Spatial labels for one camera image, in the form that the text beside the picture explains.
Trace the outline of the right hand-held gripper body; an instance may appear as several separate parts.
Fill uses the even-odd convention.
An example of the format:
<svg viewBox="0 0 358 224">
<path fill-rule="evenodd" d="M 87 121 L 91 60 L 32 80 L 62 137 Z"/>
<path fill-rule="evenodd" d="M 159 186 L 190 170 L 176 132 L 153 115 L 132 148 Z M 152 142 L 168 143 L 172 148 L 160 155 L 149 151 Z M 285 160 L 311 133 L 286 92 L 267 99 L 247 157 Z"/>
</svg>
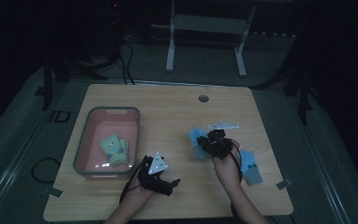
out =
<svg viewBox="0 0 358 224">
<path fill-rule="evenodd" d="M 210 140 L 206 144 L 210 149 L 210 155 L 219 159 L 224 159 L 232 149 L 230 139 L 226 138 L 226 130 L 239 129 L 238 123 L 226 123 L 219 121 L 214 125 L 209 125 L 210 131 L 207 136 Z"/>
</svg>

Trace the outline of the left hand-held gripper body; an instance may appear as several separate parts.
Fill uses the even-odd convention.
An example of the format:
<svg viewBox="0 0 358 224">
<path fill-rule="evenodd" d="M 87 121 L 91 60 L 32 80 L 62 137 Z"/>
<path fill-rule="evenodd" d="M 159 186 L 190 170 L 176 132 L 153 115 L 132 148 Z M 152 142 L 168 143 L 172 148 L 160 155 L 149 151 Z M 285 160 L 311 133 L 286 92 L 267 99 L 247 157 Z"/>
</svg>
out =
<svg viewBox="0 0 358 224">
<path fill-rule="evenodd" d="M 167 169 L 168 164 L 159 152 L 154 156 L 144 156 L 140 163 L 137 179 L 144 189 L 170 196 L 173 191 L 173 182 L 167 182 L 160 178 L 160 175 Z"/>
</svg>

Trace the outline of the green mitten with face print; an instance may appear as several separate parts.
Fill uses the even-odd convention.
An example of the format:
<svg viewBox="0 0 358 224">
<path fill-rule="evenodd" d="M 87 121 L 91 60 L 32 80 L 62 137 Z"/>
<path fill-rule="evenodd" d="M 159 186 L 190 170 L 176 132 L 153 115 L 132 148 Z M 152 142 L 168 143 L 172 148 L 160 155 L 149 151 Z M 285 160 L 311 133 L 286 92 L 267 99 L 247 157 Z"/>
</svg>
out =
<svg viewBox="0 0 358 224">
<path fill-rule="evenodd" d="M 100 148 L 108 160 L 122 152 L 120 139 L 115 134 L 103 139 L 100 143 Z"/>
</svg>

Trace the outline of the pink plastic basin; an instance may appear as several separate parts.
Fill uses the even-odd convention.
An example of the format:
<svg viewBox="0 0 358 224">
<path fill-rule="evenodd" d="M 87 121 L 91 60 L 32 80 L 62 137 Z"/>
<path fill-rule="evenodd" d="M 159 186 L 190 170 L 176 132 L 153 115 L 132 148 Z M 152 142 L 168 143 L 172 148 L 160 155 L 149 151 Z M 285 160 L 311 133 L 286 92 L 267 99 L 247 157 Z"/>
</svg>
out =
<svg viewBox="0 0 358 224">
<path fill-rule="evenodd" d="M 77 174 L 86 179 L 118 178 L 129 175 L 136 165 L 140 127 L 136 107 L 98 106 L 88 113 L 73 162 Z M 128 162 L 111 166 L 100 148 L 103 139 L 115 134 L 128 146 Z"/>
</svg>

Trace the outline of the person's left hand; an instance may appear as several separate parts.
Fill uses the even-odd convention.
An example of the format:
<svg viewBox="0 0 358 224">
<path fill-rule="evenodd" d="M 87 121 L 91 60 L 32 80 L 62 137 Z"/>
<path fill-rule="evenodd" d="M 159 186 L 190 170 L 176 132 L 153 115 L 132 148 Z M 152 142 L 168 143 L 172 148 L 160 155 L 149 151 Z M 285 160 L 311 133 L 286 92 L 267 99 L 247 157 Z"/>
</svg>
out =
<svg viewBox="0 0 358 224">
<path fill-rule="evenodd" d="M 132 205 L 144 205 L 152 195 L 152 190 L 145 189 L 137 179 L 133 179 L 126 192 L 124 201 Z"/>
</svg>

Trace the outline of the person's right hand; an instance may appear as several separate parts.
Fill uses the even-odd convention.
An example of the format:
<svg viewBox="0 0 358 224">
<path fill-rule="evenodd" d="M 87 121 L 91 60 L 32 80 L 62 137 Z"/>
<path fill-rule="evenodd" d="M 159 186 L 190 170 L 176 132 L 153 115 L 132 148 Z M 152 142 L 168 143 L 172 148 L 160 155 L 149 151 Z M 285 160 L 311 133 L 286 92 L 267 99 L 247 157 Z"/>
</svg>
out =
<svg viewBox="0 0 358 224">
<path fill-rule="evenodd" d="M 232 149 L 225 158 L 212 157 L 215 174 L 223 188 L 228 185 L 241 184 L 239 143 L 235 140 L 231 140 L 231 143 Z"/>
</svg>

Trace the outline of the dark metal stand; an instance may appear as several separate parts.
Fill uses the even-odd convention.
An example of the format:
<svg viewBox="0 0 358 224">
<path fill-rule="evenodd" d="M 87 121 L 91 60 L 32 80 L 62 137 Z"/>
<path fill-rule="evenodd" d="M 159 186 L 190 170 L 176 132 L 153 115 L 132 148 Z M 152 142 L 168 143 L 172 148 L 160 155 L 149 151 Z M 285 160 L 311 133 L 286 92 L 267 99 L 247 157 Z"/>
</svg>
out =
<svg viewBox="0 0 358 224">
<path fill-rule="evenodd" d="M 315 65 L 312 40 L 305 32 L 301 32 L 285 56 L 278 73 L 261 84 L 252 86 L 252 90 L 264 90 L 284 79 L 288 79 L 283 88 L 286 96 L 295 96 L 299 91 L 298 116 L 307 125 L 307 111 L 311 110 L 309 95 L 313 66 Z"/>
</svg>

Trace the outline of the white metal stand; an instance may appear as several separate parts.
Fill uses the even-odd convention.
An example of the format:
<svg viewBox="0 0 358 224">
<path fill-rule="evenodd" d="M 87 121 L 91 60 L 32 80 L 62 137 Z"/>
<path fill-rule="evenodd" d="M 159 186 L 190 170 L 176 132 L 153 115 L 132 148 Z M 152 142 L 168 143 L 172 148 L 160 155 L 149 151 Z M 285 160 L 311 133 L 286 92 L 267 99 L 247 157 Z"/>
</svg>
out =
<svg viewBox="0 0 358 224">
<path fill-rule="evenodd" d="M 250 28 L 255 15 L 256 6 L 250 7 L 248 16 L 245 19 L 230 19 L 178 14 L 175 11 L 176 1 L 177 0 L 171 0 L 170 39 L 165 70 L 167 72 L 172 72 L 174 68 L 176 30 L 231 34 L 239 35 L 241 37 L 241 42 L 233 50 L 239 76 L 246 77 L 247 72 L 242 52 L 244 50 L 247 36 L 250 34 Z"/>
</svg>

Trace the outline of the black tripod stand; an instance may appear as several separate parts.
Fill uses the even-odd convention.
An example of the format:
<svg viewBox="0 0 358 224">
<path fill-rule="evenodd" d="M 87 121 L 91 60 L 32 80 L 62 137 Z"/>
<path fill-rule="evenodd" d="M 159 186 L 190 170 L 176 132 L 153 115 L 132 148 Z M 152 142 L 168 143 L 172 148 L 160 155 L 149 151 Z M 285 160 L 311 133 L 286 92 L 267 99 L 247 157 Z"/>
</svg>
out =
<svg viewBox="0 0 358 224">
<path fill-rule="evenodd" d="M 117 0 L 60 0 L 61 30 L 48 44 L 43 60 L 43 110 L 52 102 L 52 79 L 67 82 L 71 72 L 104 80 L 99 72 L 120 56 L 122 5 Z"/>
</svg>

